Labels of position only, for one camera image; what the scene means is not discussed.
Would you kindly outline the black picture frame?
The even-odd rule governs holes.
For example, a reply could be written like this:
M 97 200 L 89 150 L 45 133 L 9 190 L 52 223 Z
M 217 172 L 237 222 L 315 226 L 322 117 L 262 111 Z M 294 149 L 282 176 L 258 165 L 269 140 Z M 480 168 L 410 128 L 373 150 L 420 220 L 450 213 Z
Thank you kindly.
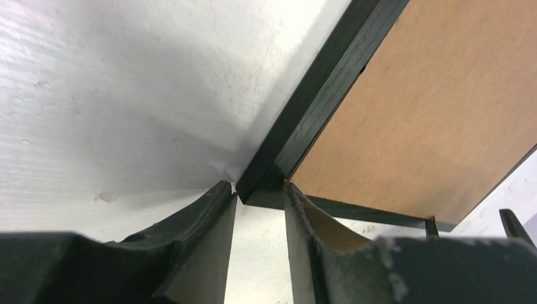
M 284 208 L 284 190 L 288 184 L 294 184 L 291 182 L 294 171 L 314 145 L 357 78 L 363 74 L 371 57 L 409 2 L 352 1 L 348 5 L 239 179 L 236 189 L 245 204 L 274 209 Z M 535 149 L 536 145 L 480 203 Z M 430 218 L 305 195 L 314 205 L 333 217 L 416 228 L 423 227 L 425 219 Z M 450 231 L 459 224 L 437 219 L 436 222 L 442 231 Z

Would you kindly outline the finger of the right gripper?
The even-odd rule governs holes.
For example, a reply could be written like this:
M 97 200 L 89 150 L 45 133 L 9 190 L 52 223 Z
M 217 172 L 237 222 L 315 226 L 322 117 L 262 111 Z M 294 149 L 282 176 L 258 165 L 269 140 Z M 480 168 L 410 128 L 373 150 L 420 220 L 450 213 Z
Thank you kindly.
M 426 232 L 426 237 L 428 239 L 438 239 L 439 238 L 439 232 L 436 225 L 436 219 L 435 217 L 430 217 L 425 219 L 424 221 L 424 228 Z
M 529 237 L 529 234 L 526 232 L 525 228 L 511 209 L 500 209 L 499 214 L 504 231 L 509 239 L 519 239 L 526 242 L 533 248 L 535 247 L 535 244 Z

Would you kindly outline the brown cardboard backing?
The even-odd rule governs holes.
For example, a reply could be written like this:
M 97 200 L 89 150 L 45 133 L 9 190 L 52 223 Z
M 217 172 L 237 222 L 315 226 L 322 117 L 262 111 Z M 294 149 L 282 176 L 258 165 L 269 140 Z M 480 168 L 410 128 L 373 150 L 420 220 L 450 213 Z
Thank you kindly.
M 291 182 L 459 223 L 536 145 L 536 2 L 410 1 Z

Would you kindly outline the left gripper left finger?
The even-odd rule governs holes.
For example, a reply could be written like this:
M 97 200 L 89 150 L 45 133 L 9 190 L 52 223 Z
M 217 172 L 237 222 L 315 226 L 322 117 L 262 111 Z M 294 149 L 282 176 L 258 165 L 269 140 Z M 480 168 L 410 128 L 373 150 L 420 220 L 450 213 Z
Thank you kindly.
M 223 303 L 237 196 L 220 181 L 120 242 L 1 234 L 2 303 Z

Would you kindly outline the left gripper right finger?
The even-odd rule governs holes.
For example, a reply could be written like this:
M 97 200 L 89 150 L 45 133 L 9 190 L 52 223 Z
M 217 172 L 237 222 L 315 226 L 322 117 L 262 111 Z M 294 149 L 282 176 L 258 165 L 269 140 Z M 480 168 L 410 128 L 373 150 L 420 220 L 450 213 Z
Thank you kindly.
M 519 239 L 363 237 L 284 190 L 295 303 L 535 303 L 536 246 Z

